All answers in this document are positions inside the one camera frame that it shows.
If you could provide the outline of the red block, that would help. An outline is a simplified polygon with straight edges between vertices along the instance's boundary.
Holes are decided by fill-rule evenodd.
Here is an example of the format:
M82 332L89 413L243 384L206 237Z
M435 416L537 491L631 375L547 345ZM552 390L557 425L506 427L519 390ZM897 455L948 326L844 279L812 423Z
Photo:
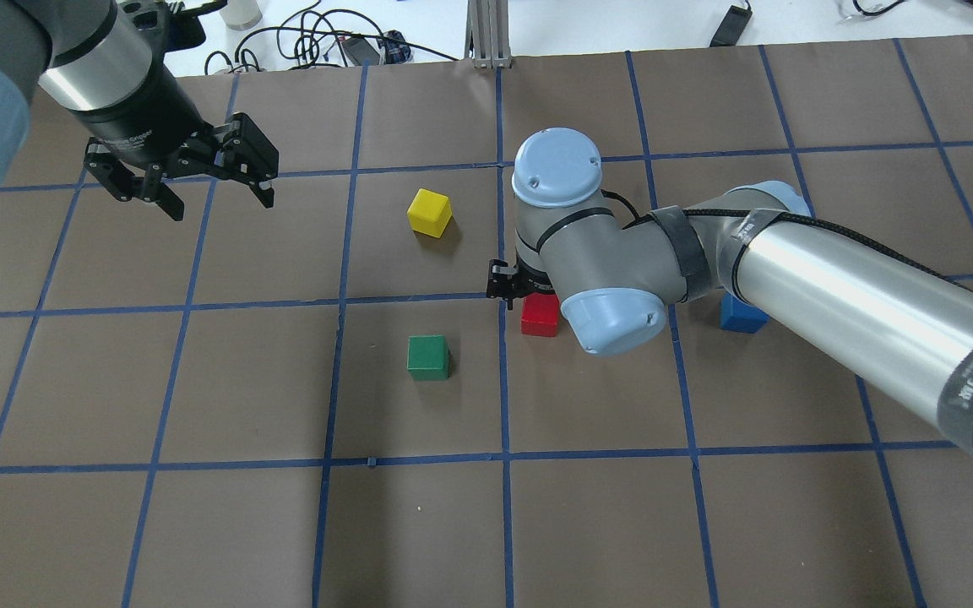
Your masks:
M523 335L555 338L560 318L560 301L556 294L529 294L521 309L520 332Z

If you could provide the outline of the yellow block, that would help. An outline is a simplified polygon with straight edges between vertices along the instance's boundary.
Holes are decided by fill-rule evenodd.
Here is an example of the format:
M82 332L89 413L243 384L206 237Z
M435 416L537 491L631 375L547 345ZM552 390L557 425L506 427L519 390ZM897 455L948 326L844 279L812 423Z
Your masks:
M417 234L440 239L453 218L451 199L448 195L425 188L417 189L408 211L410 229Z

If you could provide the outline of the green block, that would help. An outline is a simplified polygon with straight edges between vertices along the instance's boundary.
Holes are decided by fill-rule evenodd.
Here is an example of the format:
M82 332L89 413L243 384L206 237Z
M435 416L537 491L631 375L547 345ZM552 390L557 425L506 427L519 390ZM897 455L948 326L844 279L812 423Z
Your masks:
M441 334L409 336L406 370L417 382L448 380L451 370L447 338Z

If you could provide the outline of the blue block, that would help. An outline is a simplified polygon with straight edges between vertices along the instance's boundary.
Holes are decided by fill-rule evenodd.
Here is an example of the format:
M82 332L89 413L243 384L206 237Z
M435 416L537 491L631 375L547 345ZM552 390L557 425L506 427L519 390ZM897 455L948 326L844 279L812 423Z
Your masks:
M734 334L756 334L767 326L771 317L759 307L737 299L726 292L720 300L719 327Z

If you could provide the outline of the black power adapter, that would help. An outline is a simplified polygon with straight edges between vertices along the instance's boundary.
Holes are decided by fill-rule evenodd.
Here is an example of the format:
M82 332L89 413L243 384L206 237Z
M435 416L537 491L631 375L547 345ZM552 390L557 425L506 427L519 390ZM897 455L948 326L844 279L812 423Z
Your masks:
M709 47L737 46L753 16L752 5L731 5L711 36Z

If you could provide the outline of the aluminium frame post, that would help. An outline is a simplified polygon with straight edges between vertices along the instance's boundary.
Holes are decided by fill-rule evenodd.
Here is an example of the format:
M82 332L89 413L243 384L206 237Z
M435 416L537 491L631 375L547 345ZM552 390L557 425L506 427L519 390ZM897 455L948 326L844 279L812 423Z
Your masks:
M511 66L509 1L467 1L465 57L476 68Z

